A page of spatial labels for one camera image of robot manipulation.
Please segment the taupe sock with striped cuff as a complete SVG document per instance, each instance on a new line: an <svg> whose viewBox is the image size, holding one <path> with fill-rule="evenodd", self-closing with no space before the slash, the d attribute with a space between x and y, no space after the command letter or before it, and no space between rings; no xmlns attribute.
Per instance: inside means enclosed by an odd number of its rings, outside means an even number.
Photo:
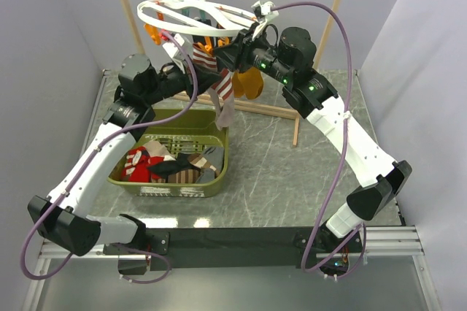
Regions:
<svg viewBox="0 0 467 311"><path fill-rule="evenodd" d="M210 96L211 102L214 104L216 118L220 116L222 111L222 107L220 106L219 96L215 88L220 81L220 74L217 69L217 60L216 58L212 57L208 54L207 51L204 49L204 45L201 42L194 42L193 43L193 62L199 66L202 66L210 71L213 71L217 74L217 80L215 82L211 82L209 87L207 88L207 93Z"/></svg>

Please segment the orange clothes clip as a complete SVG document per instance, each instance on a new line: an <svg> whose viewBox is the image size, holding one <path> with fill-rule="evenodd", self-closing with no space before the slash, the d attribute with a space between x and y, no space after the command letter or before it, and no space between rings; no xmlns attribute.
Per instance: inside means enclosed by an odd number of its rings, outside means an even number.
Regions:
<svg viewBox="0 0 467 311"><path fill-rule="evenodd" d="M213 56L213 50L215 46L212 44L211 38L210 37L204 37L204 44L203 44L203 50L206 54L209 56Z"/></svg>

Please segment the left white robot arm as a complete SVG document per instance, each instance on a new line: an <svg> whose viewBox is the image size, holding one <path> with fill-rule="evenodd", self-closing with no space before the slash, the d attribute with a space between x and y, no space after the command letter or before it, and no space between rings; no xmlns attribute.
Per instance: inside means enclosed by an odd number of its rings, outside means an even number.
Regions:
<svg viewBox="0 0 467 311"><path fill-rule="evenodd" d="M99 189L155 120L154 104L181 92L197 96L221 76L193 60L156 70L146 55L134 54L123 61L117 78L114 101L88 149L46 197L35 196L28 203L32 231L76 256L99 244L120 244L130 254L144 249L146 225L140 220L124 214L115 218L89 214Z"/></svg>

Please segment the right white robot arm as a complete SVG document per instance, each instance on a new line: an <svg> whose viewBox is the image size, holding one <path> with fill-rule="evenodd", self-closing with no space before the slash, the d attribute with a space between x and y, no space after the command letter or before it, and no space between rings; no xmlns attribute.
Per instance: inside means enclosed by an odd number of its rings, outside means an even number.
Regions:
<svg viewBox="0 0 467 311"><path fill-rule="evenodd" d="M316 46L309 32L286 28L270 45L266 34L242 30L235 39L214 49L215 58L232 71L256 68L282 83L282 95L300 116L320 130L345 157L359 186L323 224L320 243L336 252L346 235L370 221L401 191L412 167L388 155L363 129L332 84L315 69Z"/></svg>

